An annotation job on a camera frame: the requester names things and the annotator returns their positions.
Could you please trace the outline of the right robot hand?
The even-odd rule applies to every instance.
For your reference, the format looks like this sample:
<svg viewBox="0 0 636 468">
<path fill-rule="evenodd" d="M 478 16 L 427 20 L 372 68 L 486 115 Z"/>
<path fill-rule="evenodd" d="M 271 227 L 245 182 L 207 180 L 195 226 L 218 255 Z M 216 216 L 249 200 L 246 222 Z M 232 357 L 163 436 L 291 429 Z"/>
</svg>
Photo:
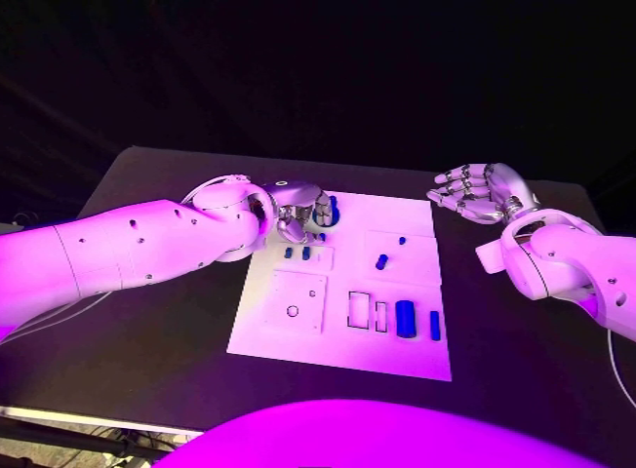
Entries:
<svg viewBox="0 0 636 468">
<path fill-rule="evenodd" d="M 434 178 L 429 200 L 478 224 L 507 225 L 540 209 L 540 202 L 516 171 L 502 163 L 465 164 Z"/>
</svg>

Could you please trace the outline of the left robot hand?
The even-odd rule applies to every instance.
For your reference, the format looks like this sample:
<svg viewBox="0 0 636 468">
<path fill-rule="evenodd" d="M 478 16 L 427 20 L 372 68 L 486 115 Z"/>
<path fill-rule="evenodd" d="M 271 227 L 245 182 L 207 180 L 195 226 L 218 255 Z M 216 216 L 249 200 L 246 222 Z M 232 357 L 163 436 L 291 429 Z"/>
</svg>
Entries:
<svg viewBox="0 0 636 468">
<path fill-rule="evenodd" d="M 334 219 L 331 198 L 318 186 L 305 181 L 278 180 L 265 184 L 274 205 L 275 229 L 290 243 L 311 246 L 323 243 L 318 234 L 305 229 L 313 221 L 318 227 L 330 227 Z"/>
</svg>

